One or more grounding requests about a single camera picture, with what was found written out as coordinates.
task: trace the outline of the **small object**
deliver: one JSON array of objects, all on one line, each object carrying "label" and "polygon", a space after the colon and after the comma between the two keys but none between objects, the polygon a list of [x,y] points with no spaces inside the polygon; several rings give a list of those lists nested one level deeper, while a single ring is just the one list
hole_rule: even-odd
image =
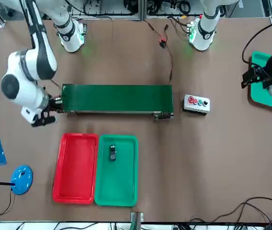
[{"label": "small object", "polygon": [[183,111],[206,115],[210,111],[210,100],[186,94],[183,101]]},{"label": "small object", "polygon": [[166,46],[166,41],[165,41],[164,38],[162,38],[162,39],[160,40],[159,45],[161,46],[162,49],[165,48],[165,46]]},{"label": "small object", "polygon": [[110,160],[115,161],[116,160],[116,154],[117,154],[115,145],[110,145],[109,151],[110,151]]},{"label": "small object", "polygon": [[189,102],[189,103],[193,103],[193,100],[194,100],[193,96],[190,96],[190,97],[188,98],[188,102]]}]

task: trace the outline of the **lamp base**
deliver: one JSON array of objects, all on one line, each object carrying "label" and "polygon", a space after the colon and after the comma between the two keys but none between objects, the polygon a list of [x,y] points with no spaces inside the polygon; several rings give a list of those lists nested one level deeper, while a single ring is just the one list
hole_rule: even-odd
[{"label": "lamp base", "polygon": [[14,183],[14,186],[11,186],[12,191],[16,195],[23,195],[28,192],[33,182],[33,172],[28,165],[21,165],[17,167],[12,176],[11,183]]}]

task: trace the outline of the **green conveyor belt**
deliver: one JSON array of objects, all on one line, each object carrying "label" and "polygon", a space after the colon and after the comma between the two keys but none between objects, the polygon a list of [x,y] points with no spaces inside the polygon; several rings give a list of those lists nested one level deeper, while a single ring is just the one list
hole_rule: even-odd
[{"label": "green conveyor belt", "polygon": [[171,85],[74,85],[62,88],[64,112],[173,113]]}]

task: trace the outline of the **brown table surface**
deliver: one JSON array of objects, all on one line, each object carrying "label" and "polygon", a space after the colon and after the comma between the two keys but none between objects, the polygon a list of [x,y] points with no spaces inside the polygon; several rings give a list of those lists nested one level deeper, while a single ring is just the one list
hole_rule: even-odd
[{"label": "brown table surface", "polygon": [[[57,115],[59,121],[32,128],[21,108],[0,91],[0,137],[8,164],[0,167],[0,181],[28,164],[34,171],[30,191],[17,196],[13,209],[0,220],[129,221],[131,211],[144,213],[145,221],[188,221],[197,216],[210,221],[230,212],[252,196],[272,198],[272,111],[255,107],[241,90],[241,61],[247,41],[268,25],[268,18],[221,19],[210,49],[197,52],[175,33],[169,20],[150,20],[174,56],[175,118],[155,122],[150,116]],[[90,21],[85,47],[65,52],[51,21],[48,38],[58,62],[54,81],[59,84],[167,84],[170,59],[158,45],[159,37],[145,22]],[[0,80],[11,52],[30,47],[25,22],[7,22],[0,29]],[[272,53],[272,29],[263,32],[246,52]],[[60,90],[40,82],[52,94]],[[211,100],[207,116],[181,111],[184,94]],[[51,192],[60,138],[65,132],[135,135],[139,140],[137,205],[101,207],[57,204]],[[9,201],[9,188],[0,186],[0,212]],[[272,202],[254,201],[272,216]],[[237,214],[220,221],[233,221]],[[246,207],[242,221],[263,222]]]}]

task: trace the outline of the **white robotic arm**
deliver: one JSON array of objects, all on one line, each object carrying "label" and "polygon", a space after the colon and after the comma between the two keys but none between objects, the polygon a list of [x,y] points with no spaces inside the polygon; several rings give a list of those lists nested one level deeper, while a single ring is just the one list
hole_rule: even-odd
[{"label": "white robotic arm", "polygon": [[32,126],[53,123],[55,117],[49,116],[49,112],[60,108],[45,89],[37,85],[37,81],[51,80],[56,73],[57,62],[39,8],[53,19],[61,44],[68,52],[75,52],[84,44],[86,27],[71,19],[63,7],[63,0],[0,1],[23,12],[32,41],[32,49],[9,55],[8,70],[1,80],[1,90],[10,101],[23,107],[21,114]]},{"label": "white robotic arm", "polygon": [[14,52],[8,58],[8,70],[1,80],[4,95],[23,106],[23,117],[33,126],[52,123],[54,117],[39,119],[49,105],[49,95],[36,84],[38,80],[51,80],[57,62],[49,45],[46,29],[35,0],[25,0],[20,5],[24,12],[32,40],[32,49]]},{"label": "white robotic arm", "polygon": [[189,26],[189,43],[197,50],[207,50],[213,42],[215,29],[220,19],[220,5],[229,5],[238,0],[201,0],[204,6],[203,15],[192,21]]}]

